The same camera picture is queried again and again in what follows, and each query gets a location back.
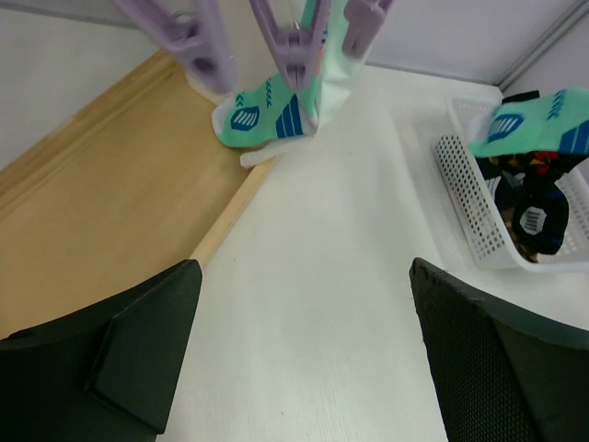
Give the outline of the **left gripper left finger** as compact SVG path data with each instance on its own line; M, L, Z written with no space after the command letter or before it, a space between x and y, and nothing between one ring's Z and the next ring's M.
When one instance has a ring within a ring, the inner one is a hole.
M4 441L154 441L165 433L202 287L184 260L1 342Z

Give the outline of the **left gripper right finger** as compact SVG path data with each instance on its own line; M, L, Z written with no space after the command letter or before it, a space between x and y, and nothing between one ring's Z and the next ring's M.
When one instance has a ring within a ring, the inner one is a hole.
M587 440L586 330L485 293L422 258L409 276L448 440Z

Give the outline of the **black blue sport sock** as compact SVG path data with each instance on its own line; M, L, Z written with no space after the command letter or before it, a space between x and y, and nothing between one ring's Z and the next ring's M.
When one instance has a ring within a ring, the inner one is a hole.
M556 254L564 241L570 207L550 179L502 172L488 184L496 207L520 255L532 263Z

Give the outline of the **red yellow argyle sock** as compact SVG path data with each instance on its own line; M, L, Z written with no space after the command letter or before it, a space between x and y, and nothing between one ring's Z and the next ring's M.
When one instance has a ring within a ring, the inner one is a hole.
M482 158L513 177L524 174L534 179L554 182L572 171L588 158L587 155L563 154L556 151L532 151L521 154Z

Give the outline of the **mint green sock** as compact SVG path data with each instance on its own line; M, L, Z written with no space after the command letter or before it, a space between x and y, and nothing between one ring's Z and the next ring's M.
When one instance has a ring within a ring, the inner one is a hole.
M534 151L588 155L588 90L563 89L538 99L497 106L469 134L474 157Z
M359 64L342 50L345 2L298 1L296 6L285 23L270 2L250 2L265 44L237 58L261 68L269 55L275 72L257 88L240 88L214 110L214 131L223 145L253 148L311 136L350 96Z

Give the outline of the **purple round clip hanger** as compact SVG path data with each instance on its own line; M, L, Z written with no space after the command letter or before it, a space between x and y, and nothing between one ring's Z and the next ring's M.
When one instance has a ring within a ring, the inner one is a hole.
M158 46L172 55L212 93L237 88L237 64L229 45L222 14L215 1L195 1L196 11L183 19L169 14L157 1L117 1L115 5ZM306 89L319 67L321 45L327 38L330 1L316 1L308 24L281 26L267 1L251 1L278 73L293 92ZM345 55L364 57L392 6L390 1L348 1L342 43Z

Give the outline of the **white plastic basket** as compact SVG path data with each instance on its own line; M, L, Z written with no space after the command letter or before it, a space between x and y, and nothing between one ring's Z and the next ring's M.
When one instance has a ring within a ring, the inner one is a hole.
M430 143L475 263L483 270L522 268L533 273L588 271L588 172L573 169L557 181L567 197L570 216L563 245L555 255L529 262L516 249L484 183L475 158L463 144L468 125L500 101L472 94L446 100L446 113Z

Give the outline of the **wooden rack with tray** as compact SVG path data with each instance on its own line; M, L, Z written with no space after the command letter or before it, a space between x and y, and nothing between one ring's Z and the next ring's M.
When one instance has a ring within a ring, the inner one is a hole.
M1 333L206 265L274 167L244 169L158 52L1 173Z

